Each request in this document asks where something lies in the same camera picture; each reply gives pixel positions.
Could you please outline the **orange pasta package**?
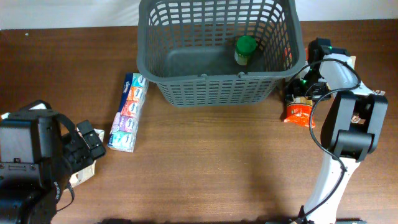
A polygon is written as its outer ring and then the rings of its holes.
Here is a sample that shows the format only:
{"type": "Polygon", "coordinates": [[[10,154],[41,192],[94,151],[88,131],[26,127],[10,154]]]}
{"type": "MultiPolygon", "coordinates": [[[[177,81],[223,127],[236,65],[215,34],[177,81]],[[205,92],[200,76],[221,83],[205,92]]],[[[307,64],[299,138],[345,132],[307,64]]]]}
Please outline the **orange pasta package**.
{"type": "Polygon", "coordinates": [[[315,127],[313,120],[310,121],[310,113],[313,108],[313,101],[305,100],[304,98],[296,98],[293,103],[285,104],[286,116],[285,123],[294,123],[308,128],[315,127]]]}

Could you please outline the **green lidded glass jar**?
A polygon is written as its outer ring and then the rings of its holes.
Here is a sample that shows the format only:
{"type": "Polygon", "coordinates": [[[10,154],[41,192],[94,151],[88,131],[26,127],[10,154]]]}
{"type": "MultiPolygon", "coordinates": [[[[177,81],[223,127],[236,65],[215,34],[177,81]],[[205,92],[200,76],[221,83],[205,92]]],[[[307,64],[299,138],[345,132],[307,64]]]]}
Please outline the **green lidded glass jar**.
{"type": "Polygon", "coordinates": [[[236,42],[234,59],[238,65],[247,65],[257,48],[256,40],[248,35],[241,36],[236,42]]]}

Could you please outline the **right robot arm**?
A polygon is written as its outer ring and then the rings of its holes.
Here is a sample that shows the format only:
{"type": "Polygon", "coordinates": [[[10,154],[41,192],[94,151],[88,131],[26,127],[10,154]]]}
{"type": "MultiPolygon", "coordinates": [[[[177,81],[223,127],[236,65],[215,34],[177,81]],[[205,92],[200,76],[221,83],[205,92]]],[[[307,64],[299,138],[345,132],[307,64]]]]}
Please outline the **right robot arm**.
{"type": "Polygon", "coordinates": [[[306,65],[284,87],[287,119],[310,132],[323,100],[332,99],[321,135],[311,135],[323,151],[315,188],[293,223],[336,223],[336,213],[354,171],[379,142],[388,101],[382,91],[369,89],[354,69],[355,57],[330,40],[308,45],[306,65]]]}

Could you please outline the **white brown panko bag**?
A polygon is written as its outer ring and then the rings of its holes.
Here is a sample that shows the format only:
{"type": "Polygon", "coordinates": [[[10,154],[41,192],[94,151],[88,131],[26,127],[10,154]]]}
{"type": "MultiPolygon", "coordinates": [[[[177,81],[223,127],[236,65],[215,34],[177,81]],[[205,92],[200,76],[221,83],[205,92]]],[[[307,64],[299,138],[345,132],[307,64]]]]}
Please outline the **white brown panko bag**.
{"type": "MultiPolygon", "coordinates": [[[[352,65],[353,67],[355,67],[355,61],[356,61],[356,57],[355,56],[351,56],[350,59],[352,60],[352,65]]],[[[361,84],[361,86],[365,89],[367,89],[367,91],[370,91],[371,93],[375,94],[375,95],[381,95],[384,96],[386,94],[386,92],[384,90],[370,90],[368,87],[366,87],[363,83],[361,84]]],[[[352,118],[351,118],[351,122],[352,123],[356,123],[356,124],[364,124],[366,121],[366,119],[361,118],[359,115],[359,112],[354,112],[352,118]]]]}

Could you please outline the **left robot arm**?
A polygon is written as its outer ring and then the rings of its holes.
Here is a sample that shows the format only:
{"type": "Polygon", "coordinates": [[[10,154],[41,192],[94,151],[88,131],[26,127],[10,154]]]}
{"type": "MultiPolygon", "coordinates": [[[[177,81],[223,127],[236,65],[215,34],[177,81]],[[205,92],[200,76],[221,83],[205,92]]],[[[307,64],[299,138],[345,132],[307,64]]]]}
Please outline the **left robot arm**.
{"type": "Polygon", "coordinates": [[[74,124],[36,100],[1,120],[1,223],[50,223],[70,177],[106,149],[89,121],[74,124]]]}

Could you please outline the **brown white snack bag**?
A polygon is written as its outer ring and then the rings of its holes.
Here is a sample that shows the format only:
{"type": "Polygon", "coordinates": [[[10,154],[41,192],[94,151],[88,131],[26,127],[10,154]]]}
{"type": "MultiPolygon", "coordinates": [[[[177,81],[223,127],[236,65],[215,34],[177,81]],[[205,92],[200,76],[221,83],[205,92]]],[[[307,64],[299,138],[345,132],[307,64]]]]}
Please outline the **brown white snack bag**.
{"type": "MultiPolygon", "coordinates": [[[[103,142],[104,140],[104,130],[102,129],[94,129],[96,135],[99,137],[100,141],[103,142]]],[[[69,182],[71,183],[72,187],[76,187],[88,179],[92,178],[95,175],[95,165],[96,160],[93,161],[92,165],[72,174],[70,177],[69,182]]]]}

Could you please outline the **grey plastic shopping basket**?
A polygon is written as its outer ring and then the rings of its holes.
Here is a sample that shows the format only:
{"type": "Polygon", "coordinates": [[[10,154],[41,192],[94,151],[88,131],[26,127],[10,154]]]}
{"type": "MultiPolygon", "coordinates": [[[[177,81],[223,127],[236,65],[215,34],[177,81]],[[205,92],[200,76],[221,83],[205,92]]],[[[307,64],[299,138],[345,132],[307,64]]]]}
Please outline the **grey plastic shopping basket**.
{"type": "Polygon", "coordinates": [[[137,44],[139,72],[177,107],[258,103],[306,61],[294,0],[141,1],[137,44]],[[245,66],[244,35],[257,42],[245,66]]]}

